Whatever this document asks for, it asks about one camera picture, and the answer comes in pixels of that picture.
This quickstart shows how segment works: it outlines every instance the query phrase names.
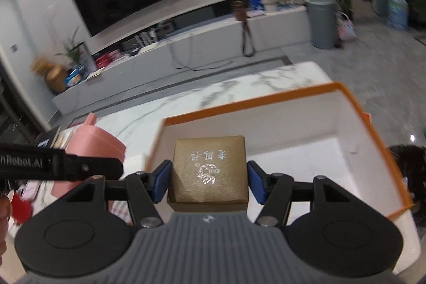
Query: white box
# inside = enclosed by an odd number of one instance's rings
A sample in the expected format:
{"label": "white box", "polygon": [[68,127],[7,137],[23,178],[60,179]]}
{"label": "white box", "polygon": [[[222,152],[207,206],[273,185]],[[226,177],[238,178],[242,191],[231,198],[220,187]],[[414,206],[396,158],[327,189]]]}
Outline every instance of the white box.
{"label": "white box", "polygon": [[[152,171],[164,159],[172,160],[177,139],[233,135],[245,137],[247,160],[256,161],[267,173],[282,172],[304,182],[325,175],[393,220],[411,217],[406,211],[412,199],[399,168],[363,117],[359,103],[340,83],[167,118],[145,170]],[[254,221],[261,208],[250,192],[248,218]],[[170,218],[172,210],[165,199],[158,210],[164,220]],[[309,203],[293,203],[288,224],[307,212]],[[418,235],[412,219],[396,224],[410,245],[404,247],[406,267],[420,254]]]}

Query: silver logo on box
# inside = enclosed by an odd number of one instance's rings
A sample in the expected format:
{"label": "silver logo on box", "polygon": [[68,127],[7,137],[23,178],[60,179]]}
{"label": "silver logo on box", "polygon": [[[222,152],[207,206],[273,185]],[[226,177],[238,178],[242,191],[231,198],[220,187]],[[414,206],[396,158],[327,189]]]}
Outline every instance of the silver logo on box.
{"label": "silver logo on box", "polygon": [[214,164],[204,164],[198,169],[197,177],[203,182],[203,184],[214,184],[216,178],[214,175],[220,173],[220,169]]}

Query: gray trash bin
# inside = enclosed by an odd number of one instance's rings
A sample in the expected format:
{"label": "gray trash bin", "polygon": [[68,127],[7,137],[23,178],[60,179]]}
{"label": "gray trash bin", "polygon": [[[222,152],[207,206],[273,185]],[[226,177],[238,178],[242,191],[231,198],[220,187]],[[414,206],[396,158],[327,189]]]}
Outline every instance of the gray trash bin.
{"label": "gray trash bin", "polygon": [[337,19],[335,0],[309,0],[308,16],[312,45],[318,48],[333,48],[337,42]]}

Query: pink cup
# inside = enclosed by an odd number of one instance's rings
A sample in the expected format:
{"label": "pink cup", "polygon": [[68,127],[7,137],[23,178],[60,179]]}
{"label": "pink cup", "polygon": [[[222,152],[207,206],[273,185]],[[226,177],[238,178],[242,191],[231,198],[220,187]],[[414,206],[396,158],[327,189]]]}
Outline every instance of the pink cup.
{"label": "pink cup", "polygon": [[[96,127],[96,115],[90,113],[72,136],[65,151],[81,157],[117,158],[124,162],[126,146],[109,132]],[[81,183],[55,182],[51,194],[61,197]]]}

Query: gold gift box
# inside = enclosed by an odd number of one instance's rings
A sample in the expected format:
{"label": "gold gift box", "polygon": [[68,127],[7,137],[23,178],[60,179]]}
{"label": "gold gift box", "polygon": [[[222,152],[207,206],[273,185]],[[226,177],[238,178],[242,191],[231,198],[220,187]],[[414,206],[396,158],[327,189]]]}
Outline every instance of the gold gift box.
{"label": "gold gift box", "polygon": [[246,210],[244,137],[178,139],[168,202],[180,212]]}

